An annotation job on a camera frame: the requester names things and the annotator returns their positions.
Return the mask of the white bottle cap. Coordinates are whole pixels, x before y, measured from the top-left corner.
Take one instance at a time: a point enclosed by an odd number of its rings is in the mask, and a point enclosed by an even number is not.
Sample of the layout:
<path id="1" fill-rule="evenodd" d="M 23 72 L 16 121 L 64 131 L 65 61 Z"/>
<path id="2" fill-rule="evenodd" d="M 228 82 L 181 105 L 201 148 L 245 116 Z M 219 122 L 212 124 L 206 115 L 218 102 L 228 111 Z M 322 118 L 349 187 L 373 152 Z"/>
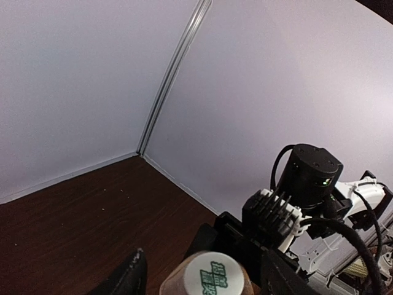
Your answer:
<path id="1" fill-rule="evenodd" d="M 238 295 L 244 289 L 244 274 L 230 256 L 205 252 L 190 261 L 183 282 L 185 292 L 191 295 Z"/>

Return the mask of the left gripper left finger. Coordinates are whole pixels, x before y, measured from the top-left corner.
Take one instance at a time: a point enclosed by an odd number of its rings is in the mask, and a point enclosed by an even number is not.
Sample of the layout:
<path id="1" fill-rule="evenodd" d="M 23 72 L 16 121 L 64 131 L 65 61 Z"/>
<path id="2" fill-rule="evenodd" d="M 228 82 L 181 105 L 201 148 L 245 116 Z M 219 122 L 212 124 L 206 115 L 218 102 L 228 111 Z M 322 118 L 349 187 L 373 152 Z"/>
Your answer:
<path id="1" fill-rule="evenodd" d="M 111 294 L 146 293 L 147 259 L 142 248 L 132 252 L 113 272 Z"/>

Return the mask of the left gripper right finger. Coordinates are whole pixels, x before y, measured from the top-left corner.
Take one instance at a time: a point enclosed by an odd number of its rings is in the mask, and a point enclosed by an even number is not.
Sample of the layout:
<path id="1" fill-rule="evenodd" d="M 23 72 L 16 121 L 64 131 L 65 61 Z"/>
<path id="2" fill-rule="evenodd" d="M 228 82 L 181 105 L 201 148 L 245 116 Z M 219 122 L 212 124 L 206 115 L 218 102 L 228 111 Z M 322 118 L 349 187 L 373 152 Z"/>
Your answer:
<path id="1" fill-rule="evenodd" d="M 267 250 L 260 262 L 261 294 L 313 294 L 313 289 L 295 272 L 295 261 L 282 252 Z"/>

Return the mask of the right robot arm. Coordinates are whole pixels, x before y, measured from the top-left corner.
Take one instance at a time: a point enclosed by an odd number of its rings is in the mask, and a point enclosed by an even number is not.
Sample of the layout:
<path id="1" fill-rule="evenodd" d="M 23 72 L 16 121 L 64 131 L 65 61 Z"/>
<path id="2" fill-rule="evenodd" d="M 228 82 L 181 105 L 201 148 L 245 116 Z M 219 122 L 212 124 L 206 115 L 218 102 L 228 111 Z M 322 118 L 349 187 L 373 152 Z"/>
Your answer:
<path id="1" fill-rule="evenodd" d="M 392 192 L 366 171 L 360 180 L 342 183 L 343 164 L 328 150 L 309 144 L 282 149 L 289 158 L 271 174 L 268 189 L 249 197 L 237 219 L 221 213 L 203 224 L 186 255 L 224 253 L 242 264 L 254 281 L 272 269 L 278 277 L 306 280 L 340 247 L 354 241 L 371 277 L 388 278 L 379 218 Z"/>

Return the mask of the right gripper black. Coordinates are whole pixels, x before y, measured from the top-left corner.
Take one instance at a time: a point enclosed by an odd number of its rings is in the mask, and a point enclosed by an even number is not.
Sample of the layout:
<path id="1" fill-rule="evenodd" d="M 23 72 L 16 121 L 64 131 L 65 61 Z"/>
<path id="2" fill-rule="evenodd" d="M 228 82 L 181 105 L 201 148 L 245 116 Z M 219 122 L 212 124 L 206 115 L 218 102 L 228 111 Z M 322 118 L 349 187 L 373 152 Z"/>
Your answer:
<path id="1" fill-rule="evenodd" d="M 202 251 L 219 252 L 240 262 L 252 277 L 296 277 L 298 264 L 276 247 L 257 241 L 243 229 L 242 223 L 228 212 L 216 217 L 214 225 L 202 224 L 184 258 Z"/>

